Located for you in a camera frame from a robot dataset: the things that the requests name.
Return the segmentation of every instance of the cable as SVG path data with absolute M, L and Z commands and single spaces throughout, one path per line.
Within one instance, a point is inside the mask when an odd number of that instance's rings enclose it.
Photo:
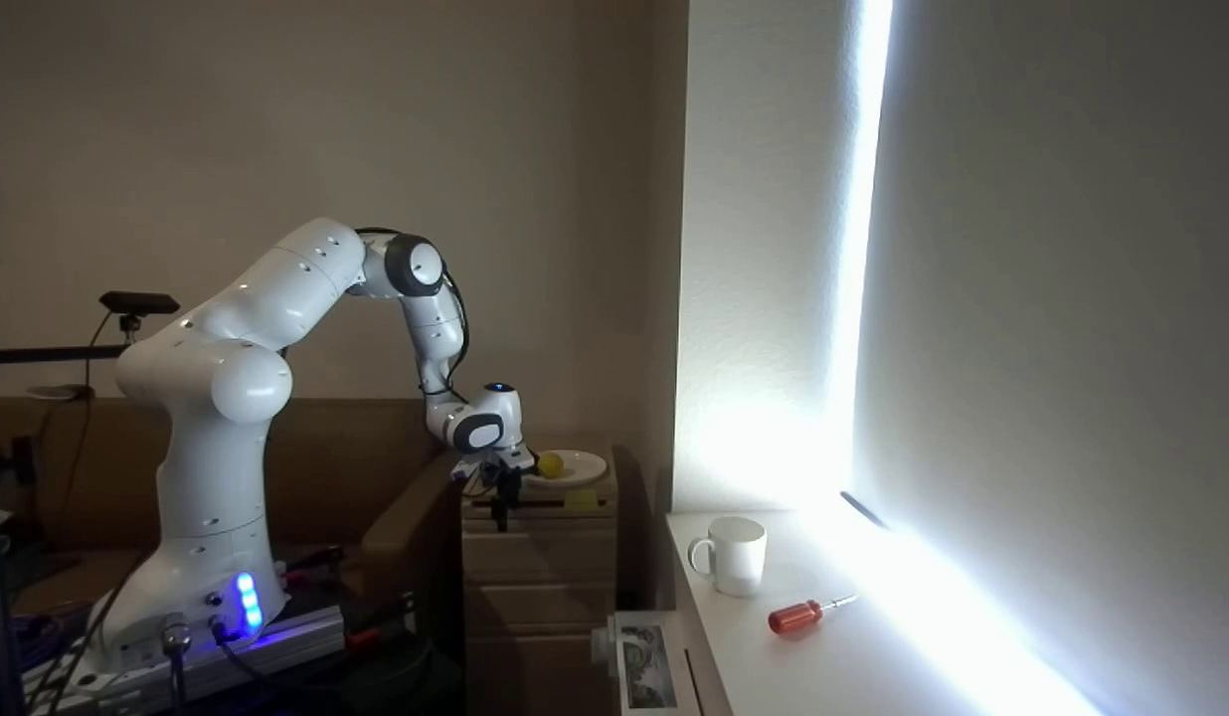
M 247 665 L 247 662 L 228 644 L 221 626 L 215 626 L 212 637 L 215 637 L 219 654 L 228 658 L 228 665 L 236 665 L 239 673 L 247 673 L 255 685 L 268 685 L 268 678 L 262 678 L 255 665 Z
M 346 697 L 349 701 L 370 701 L 370 697 L 395 697 L 390 707 L 404 711 L 410 706 L 422 706 L 422 685 L 431 678 L 431 668 L 436 665 L 436 648 L 435 642 L 416 637 L 416 654 L 395 668 L 374 668 L 367 678 L 346 681 Z
M 107 316 L 98 320 L 98 325 L 91 332 L 87 352 L 98 345 L 98 335 L 103 335 L 107 324 L 110 324 L 110 311 L 107 311 Z M 97 385 L 91 385 L 91 355 L 82 357 L 82 385 L 97 392 Z
M 468 325 L 468 324 L 464 324 L 464 300 L 461 300 L 457 280 L 455 280 L 451 271 L 441 271 L 441 280 L 451 283 L 451 295 L 455 295 L 455 303 L 457 303 L 457 324 Z M 451 376 L 464 361 L 464 355 L 468 355 L 468 335 L 461 340 L 461 352 L 457 352 Z
M 60 711 L 60 697 L 65 697 L 70 673 L 78 668 L 82 654 L 91 648 L 98 626 L 107 621 L 107 611 L 118 603 L 118 592 L 126 591 L 131 573 L 125 573 L 125 581 L 103 596 L 98 614 L 91 617 L 87 633 L 78 637 L 77 658 L 66 662 L 66 668 L 65 668 L 65 678 L 60 678 L 60 685 L 54 685 L 54 697 L 53 697 L 53 706 L 49 706 L 49 716 Z M 53 685 L 54 668 L 65 665 L 65 654 L 70 654 L 70 648 L 60 648 L 60 654 L 54 654 L 54 662 L 49 665 L 49 673 L 40 678 L 40 685 L 32 687 L 29 707 L 37 707 L 40 694 Z
M 183 617 L 166 617 L 163 621 L 163 654 L 166 654 L 166 668 L 171 668 L 175 716 L 186 711 L 186 673 L 183 673 L 183 654 L 186 648 L 192 648 L 192 633 L 183 630 Z
M 77 438 L 70 457 L 66 457 L 65 486 L 60 486 L 54 516 L 66 512 L 70 490 L 77 490 L 77 482 L 82 474 L 82 451 L 87 451 L 87 438 L 91 438 L 91 417 L 97 417 L 97 404 L 87 400 L 82 428 L 78 428 L 78 438 Z

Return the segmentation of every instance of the white table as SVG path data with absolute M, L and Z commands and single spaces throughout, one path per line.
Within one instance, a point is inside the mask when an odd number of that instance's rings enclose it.
M 712 592 L 709 577 L 689 569 L 689 546 L 703 538 L 717 512 L 672 512 L 676 611 L 701 678 L 703 711 L 732 716 L 953 716 L 970 711 L 939 673 L 867 607 L 841 611 L 809 637 L 784 642 L 769 614 L 797 603 L 845 603 L 856 592 L 833 569 L 825 542 L 787 512 L 753 512 L 769 524 L 769 577 L 753 603 Z

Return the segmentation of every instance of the red object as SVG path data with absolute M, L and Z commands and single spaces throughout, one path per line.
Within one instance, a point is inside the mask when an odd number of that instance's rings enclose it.
M 787 607 L 787 611 L 769 614 L 769 630 L 770 630 L 774 637 L 813 633 L 821 621 L 825 621 L 825 611 L 821 611 L 817 603 L 799 603 L 799 607 Z

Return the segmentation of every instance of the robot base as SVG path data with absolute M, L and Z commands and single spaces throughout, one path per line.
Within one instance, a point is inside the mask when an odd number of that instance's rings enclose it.
M 219 644 L 196 644 L 183 658 L 183 701 L 204 701 L 221 687 L 239 687 L 260 678 L 277 678 L 319 658 L 342 654 L 342 614 L 314 611 L 289 621 L 273 621 L 262 642 L 232 642 L 232 658 Z M 175 707 L 175 678 L 171 665 L 131 668 L 131 673 L 87 673 L 77 668 L 66 694 L 60 697 L 54 711 L 65 716 L 97 716 L 97 711 L 166 711 Z M 53 711 L 53 687 L 32 706 L 32 711 Z

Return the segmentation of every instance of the black cable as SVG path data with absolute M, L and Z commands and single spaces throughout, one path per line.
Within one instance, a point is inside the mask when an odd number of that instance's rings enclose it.
M 110 311 L 98 320 L 98 325 L 91 332 L 87 345 L 98 343 L 107 320 L 110 320 Z M 97 385 L 91 385 L 91 357 L 82 357 L 82 428 L 78 428 L 78 438 L 77 438 L 77 445 L 70 445 L 70 463 L 66 463 L 65 486 L 60 486 L 54 516 L 66 512 L 70 490 L 77 490 L 77 482 L 78 482 L 82 451 L 87 451 L 87 438 L 91 438 L 91 417 L 97 417 Z
M 359 237 L 404 237 L 399 229 L 353 229 Z
M 186 711 L 183 644 L 166 644 L 175 716 Z
M 262 687 L 268 678 L 228 644 L 221 626 L 215 626 L 212 633 L 215 633 L 215 644 L 219 644 L 219 654 L 228 658 L 228 665 L 236 665 L 239 673 L 247 673 L 247 678 Z
M 455 295 L 455 303 L 457 303 L 457 324 L 468 332 L 468 324 L 464 324 L 464 300 L 461 300 L 457 280 L 455 280 L 451 271 L 441 271 L 441 280 L 451 283 L 451 295 Z M 457 352 L 451 376 L 464 361 L 464 355 L 468 355 L 468 335 L 461 340 L 461 352 Z
M 98 345 L 98 335 L 103 335 L 107 324 L 110 324 L 110 311 L 107 311 L 107 316 L 98 320 L 98 325 L 91 332 L 87 352 Z M 97 385 L 91 385 L 91 355 L 82 357 L 82 385 L 97 392 Z
M 395 665 L 387 673 L 370 673 L 370 678 L 359 678 L 359 681 L 346 681 L 342 687 L 349 694 L 349 701 L 367 701 L 367 697 L 380 697 L 380 694 L 395 694 L 399 701 L 390 701 L 390 707 L 410 707 L 410 706 L 422 706 L 422 685 L 431 678 L 431 668 L 436 665 L 436 648 L 435 642 L 410 633 L 416 644 L 416 654 L 404 662 L 404 665 Z
M 98 607 L 98 614 L 91 617 L 91 626 L 87 626 L 87 633 L 78 637 L 78 644 L 54 654 L 54 662 L 49 665 L 49 673 L 40 678 L 40 685 L 32 687 L 29 707 L 40 706 L 40 694 L 53 685 L 54 668 L 65 665 L 65 654 L 77 654 L 77 658 L 66 662 L 60 685 L 54 685 L 53 706 L 49 706 L 49 716 L 60 711 L 60 697 L 65 697 L 70 673 L 78 668 L 82 654 L 91 648 L 98 626 L 107 621 L 107 611 L 118 603 L 118 592 L 126 591 L 131 573 L 125 573 L 125 581 L 103 596 L 103 607 Z
M 53 406 L 40 414 L 40 428 L 32 430 L 32 443 L 37 443 L 37 445 L 49 443 L 60 406 L 66 406 L 66 404 L 53 404 Z

